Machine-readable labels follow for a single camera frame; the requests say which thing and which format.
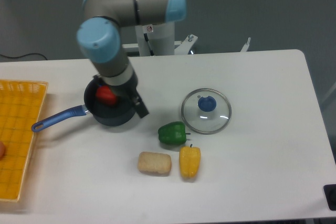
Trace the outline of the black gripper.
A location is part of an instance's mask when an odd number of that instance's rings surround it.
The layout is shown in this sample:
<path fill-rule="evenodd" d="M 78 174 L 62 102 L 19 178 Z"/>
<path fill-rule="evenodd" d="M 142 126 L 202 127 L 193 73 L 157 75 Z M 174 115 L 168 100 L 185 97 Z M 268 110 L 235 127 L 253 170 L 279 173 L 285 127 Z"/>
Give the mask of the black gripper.
<path fill-rule="evenodd" d="M 138 85 L 138 78 L 135 71 L 132 71 L 131 74 L 127 76 L 121 74 L 111 78 L 96 74 L 93 76 L 93 79 L 96 84 L 108 86 L 111 92 L 115 95 L 129 99 L 135 109 L 135 112 L 141 119 L 149 114 L 146 105 L 136 89 Z"/>

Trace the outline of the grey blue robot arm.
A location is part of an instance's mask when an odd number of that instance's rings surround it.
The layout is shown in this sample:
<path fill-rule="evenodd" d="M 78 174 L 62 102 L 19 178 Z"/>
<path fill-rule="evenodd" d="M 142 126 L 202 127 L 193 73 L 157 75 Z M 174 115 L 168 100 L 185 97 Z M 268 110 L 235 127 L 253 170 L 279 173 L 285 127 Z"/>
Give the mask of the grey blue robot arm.
<path fill-rule="evenodd" d="M 139 117 L 148 110 L 137 92 L 138 79 L 121 45 L 120 28 L 164 24 L 186 17 L 186 0 L 83 0 L 85 21 L 77 42 L 111 91 L 125 97 Z"/>

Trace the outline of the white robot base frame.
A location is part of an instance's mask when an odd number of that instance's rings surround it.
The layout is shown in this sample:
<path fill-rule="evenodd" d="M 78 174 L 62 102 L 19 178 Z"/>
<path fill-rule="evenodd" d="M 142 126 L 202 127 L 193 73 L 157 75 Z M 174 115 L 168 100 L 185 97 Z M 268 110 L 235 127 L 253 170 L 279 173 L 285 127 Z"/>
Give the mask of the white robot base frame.
<path fill-rule="evenodd" d="M 189 34 L 183 41 L 177 40 L 174 42 L 174 52 L 168 53 L 163 51 L 164 55 L 193 55 L 195 54 L 194 45 L 196 44 L 198 37 L 193 34 Z M 248 37 L 247 41 L 244 43 L 240 52 L 247 52 L 250 46 L 251 37 Z M 147 45 L 148 49 L 150 49 L 149 41 L 145 41 L 145 45 Z M 128 56 L 135 57 L 135 56 L 147 56 L 144 54 L 140 54 L 140 47 L 138 44 L 123 44 L 122 47 L 126 51 Z M 155 54 L 155 51 L 150 52 L 149 56 L 153 55 L 163 55 L 163 54 Z"/>

